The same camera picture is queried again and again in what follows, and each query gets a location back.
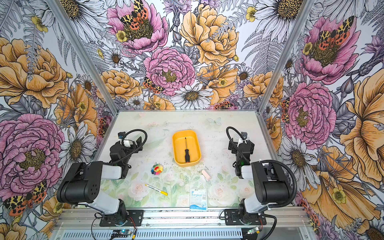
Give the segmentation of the black handled screwdriver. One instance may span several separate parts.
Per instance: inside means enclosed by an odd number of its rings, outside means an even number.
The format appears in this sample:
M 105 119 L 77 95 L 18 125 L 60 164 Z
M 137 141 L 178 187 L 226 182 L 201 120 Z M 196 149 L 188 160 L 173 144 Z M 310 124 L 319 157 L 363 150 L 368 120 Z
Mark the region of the black handled screwdriver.
M 185 162 L 189 163 L 190 162 L 190 151 L 188 149 L 188 142 L 187 138 L 185 138 L 185 144 L 186 144 L 186 149 L 185 149 Z

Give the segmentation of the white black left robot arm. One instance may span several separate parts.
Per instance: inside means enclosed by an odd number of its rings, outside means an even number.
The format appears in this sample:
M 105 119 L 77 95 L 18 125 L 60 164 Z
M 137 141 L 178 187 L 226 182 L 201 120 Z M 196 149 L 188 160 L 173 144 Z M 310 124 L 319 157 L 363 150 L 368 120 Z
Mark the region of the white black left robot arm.
M 142 137 L 135 141 L 116 142 L 110 148 L 110 162 L 95 161 L 89 164 L 74 163 L 57 190 L 60 203 L 83 205 L 102 215 L 102 226 L 133 225 L 134 218 L 121 199 L 109 196 L 101 190 L 102 180 L 124 180 L 131 169 L 131 155 L 143 149 Z

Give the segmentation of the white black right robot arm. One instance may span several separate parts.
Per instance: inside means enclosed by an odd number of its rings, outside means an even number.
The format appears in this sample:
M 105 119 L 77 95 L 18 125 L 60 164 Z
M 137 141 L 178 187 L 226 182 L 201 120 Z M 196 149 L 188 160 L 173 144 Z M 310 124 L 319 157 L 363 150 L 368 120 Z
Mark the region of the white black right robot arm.
M 247 139 L 235 142 L 230 138 L 228 150 L 236 156 L 235 174 L 239 179 L 252 180 L 255 192 L 241 199 L 237 210 L 224 211 L 228 226 L 265 224 L 262 213 L 274 204 L 287 202 L 292 196 L 293 190 L 281 165 L 271 161 L 247 162 L 254 146 Z

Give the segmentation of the yellow plastic bin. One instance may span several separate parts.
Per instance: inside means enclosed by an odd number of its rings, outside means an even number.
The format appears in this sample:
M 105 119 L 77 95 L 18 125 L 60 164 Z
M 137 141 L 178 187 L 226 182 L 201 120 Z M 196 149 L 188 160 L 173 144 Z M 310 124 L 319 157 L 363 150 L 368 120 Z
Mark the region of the yellow plastic bin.
M 185 162 L 185 138 L 187 138 L 190 151 L 190 162 Z M 179 167 L 192 167 L 197 165 L 202 157 L 201 148 L 197 134 L 192 130 L 176 132 L 172 138 L 174 159 Z

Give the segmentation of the colourful round toy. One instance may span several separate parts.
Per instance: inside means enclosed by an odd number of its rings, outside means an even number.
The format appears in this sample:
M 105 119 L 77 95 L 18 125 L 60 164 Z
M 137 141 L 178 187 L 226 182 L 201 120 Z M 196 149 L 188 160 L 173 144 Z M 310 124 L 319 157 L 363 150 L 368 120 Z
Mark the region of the colourful round toy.
M 151 168 L 151 174 L 160 175 L 164 171 L 164 167 L 161 164 L 155 164 Z

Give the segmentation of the pink eraser block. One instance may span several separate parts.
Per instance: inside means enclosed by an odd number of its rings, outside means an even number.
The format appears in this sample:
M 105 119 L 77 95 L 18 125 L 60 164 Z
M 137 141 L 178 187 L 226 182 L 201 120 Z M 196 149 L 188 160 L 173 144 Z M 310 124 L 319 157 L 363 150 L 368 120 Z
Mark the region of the pink eraser block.
M 211 180 L 211 178 L 212 178 L 206 170 L 202 170 L 202 171 L 201 171 L 201 175 L 203 176 L 203 178 L 204 178 L 207 182 L 209 182 L 209 181 Z

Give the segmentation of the white yellow pen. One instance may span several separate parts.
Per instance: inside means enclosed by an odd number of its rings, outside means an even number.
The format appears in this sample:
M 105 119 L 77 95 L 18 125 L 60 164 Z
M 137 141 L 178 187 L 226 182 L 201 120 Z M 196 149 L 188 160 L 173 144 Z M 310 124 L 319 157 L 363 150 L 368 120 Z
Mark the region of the white yellow pen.
M 160 193 L 160 194 L 162 194 L 162 195 L 164 195 L 164 196 L 168 196 L 168 193 L 165 192 L 165 191 L 163 191 L 163 190 L 160 190 L 160 189 L 155 188 L 155 187 L 153 187 L 153 186 L 151 186 L 151 185 L 148 185 L 148 184 L 145 184 L 145 186 L 148 187 L 148 188 L 150 188 L 150 189 L 152 189 L 152 190 L 154 190 L 154 191 L 157 191 L 158 193 Z

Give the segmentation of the blue white surgical box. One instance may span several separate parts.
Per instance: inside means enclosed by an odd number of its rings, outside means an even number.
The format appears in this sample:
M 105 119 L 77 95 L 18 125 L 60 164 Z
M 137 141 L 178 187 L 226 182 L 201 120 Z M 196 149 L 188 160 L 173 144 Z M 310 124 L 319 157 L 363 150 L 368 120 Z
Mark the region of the blue white surgical box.
M 190 211 L 207 211 L 207 189 L 190 190 Z

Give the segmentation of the green circuit board left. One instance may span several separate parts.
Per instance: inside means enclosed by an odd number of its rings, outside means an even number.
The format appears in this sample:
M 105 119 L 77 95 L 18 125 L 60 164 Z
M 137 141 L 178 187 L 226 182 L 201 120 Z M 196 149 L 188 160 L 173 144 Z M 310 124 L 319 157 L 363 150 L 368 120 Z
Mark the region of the green circuit board left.
M 111 239 L 114 238 L 131 238 L 134 235 L 135 232 L 131 230 L 113 230 L 111 234 Z

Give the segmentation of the green circuit board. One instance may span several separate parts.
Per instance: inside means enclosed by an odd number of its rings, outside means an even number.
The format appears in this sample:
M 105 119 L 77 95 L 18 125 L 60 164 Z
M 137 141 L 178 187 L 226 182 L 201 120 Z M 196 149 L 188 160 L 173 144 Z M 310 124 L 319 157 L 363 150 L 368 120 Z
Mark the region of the green circuit board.
M 111 239 L 114 238 L 131 238 L 134 235 L 135 232 L 131 230 L 113 230 L 111 234 Z
M 259 233 L 260 233 L 259 227 L 254 227 L 254 228 L 247 231 L 247 235 L 253 235 L 253 234 L 258 235 Z

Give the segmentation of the green circuit board right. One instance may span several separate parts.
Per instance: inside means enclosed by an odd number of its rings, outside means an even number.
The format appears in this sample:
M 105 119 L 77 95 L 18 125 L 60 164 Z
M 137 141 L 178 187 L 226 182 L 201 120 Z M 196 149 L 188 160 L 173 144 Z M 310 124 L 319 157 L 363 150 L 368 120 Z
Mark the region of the green circuit board right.
M 247 231 L 247 235 L 253 235 L 253 234 L 258 235 L 259 233 L 260 233 L 259 227 L 254 227 L 254 228 Z

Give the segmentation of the aluminium front rail base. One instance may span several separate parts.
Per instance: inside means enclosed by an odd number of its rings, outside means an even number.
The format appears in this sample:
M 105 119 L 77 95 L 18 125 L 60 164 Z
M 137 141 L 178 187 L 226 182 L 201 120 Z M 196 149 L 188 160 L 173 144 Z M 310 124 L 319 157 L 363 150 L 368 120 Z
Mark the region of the aluminium front rail base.
M 146 229 L 201 229 L 228 228 L 223 220 L 224 208 L 209 208 L 205 212 L 191 212 L 188 208 L 145 208 L 139 230 Z M 107 230 L 121 227 L 101 227 L 96 211 L 88 208 L 65 209 L 54 227 L 58 230 Z M 267 211 L 277 218 L 277 228 L 310 227 L 310 220 L 301 207 L 284 207 Z

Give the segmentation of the aluminium corner post right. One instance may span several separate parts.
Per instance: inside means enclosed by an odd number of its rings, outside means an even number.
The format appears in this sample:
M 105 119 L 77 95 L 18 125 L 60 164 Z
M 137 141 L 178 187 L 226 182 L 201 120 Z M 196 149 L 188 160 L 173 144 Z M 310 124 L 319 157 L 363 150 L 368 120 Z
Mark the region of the aluminium corner post right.
M 310 15 L 310 12 L 312 10 L 313 5 L 315 4 L 315 1 L 304 1 L 302 4 L 302 7 L 298 13 L 298 18 L 296 19 L 296 22 L 294 23 L 293 29 L 291 33 L 288 35 L 286 44 L 283 48 L 283 51 L 279 57 L 279 60 L 277 62 L 277 65 L 273 71 L 273 74 L 271 76 L 271 80 L 269 85 L 266 88 L 266 92 L 264 93 L 261 102 L 259 104 L 258 113 L 261 114 L 264 109 L 267 106 L 267 103 L 269 103 L 269 100 L 272 96 L 272 93 L 274 91 L 274 88 L 278 84 L 279 78 L 281 76 L 281 72 L 289 58 L 290 52 L 293 49 L 300 32 L 305 27 L 306 21 Z

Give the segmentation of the aluminium corner post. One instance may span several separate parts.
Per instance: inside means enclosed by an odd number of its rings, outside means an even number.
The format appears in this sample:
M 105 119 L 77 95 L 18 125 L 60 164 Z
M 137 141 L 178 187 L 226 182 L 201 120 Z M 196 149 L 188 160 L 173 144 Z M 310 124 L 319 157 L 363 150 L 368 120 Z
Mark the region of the aluminium corner post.
M 111 97 L 104 82 L 102 81 L 102 78 L 99 72 L 97 71 L 93 61 L 91 60 L 83 44 L 82 39 L 78 35 L 75 25 L 71 22 L 61 2 L 48 1 L 47 4 L 51 9 L 51 11 L 53 12 L 53 15 L 56 17 L 58 23 L 61 25 L 62 31 L 65 33 L 66 37 L 68 37 L 68 40 L 71 42 L 75 51 L 77 52 L 80 59 L 82 60 L 82 63 L 85 65 L 85 68 L 87 69 L 89 75 L 92 77 L 93 81 L 95 82 L 101 95 L 104 97 L 104 100 L 108 105 L 108 107 L 110 108 L 112 115 L 114 117 L 117 116 L 119 113 L 119 109 L 117 108 L 113 98 Z
M 272 96 L 272 93 L 274 91 L 274 88 L 278 84 L 279 78 L 281 76 L 281 72 L 289 58 L 290 52 L 293 49 L 300 32 L 305 27 L 306 21 L 310 15 L 310 12 L 312 10 L 313 5 L 315 4 L 315 1 L 304 1 L 302 4 L 302 7 L 298 13 L 298 18 L 296 19 L 296 22 L 294 23 L 293 29 L 291 33 L 288 35 L 286 44 L 283 48 L 283 51 L 279 57 L 279 60 L 277 62 L 277 65 L 273 71 L 273 74 L 271 76 L 271 80 L 269 85 L 266 88 L 266 92 L 264 93 L 261 102 L 259 104 L 258 113 L 261 114 L 264 109 L 267 106 L 267 103 L 269 103 L 269 100 Z

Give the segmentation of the aluminium corner post left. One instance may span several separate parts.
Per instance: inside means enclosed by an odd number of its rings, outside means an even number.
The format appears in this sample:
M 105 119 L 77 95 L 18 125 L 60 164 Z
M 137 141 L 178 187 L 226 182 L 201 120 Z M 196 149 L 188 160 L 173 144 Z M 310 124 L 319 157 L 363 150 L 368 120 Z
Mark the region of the aluminium corner post left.
M 56 17 L 58 23 L 61 25 L 62 31 L 65 33 L 66 37 L 68 37 L 68 40 L 71 42 L 75 51 L 77 52 L 80 59 L 82 60 L 82 63 L 85 65 L 85 68 L 87 69 L 89 75 L 92 77 L 93 81 L 95 82 L 101 95 L 104 97 L 104 100 L 108 105 L 108 107 L 110 108 L 112 115 L 114 117 L 117 116 L 119 113 L 119 109 L 117 108 L 113 98 L 111 97 L 104 82 L 102 81 L 102 78 L 99 72 L 97 71 L 93 61 L 91 60 L 83 44 L 82 39 L 78 35 L 75 25 L 71 22 L 61 2 L 48 1 L 47 4 L 51 9 L 51 11 L 53 12 L 53 15 Z

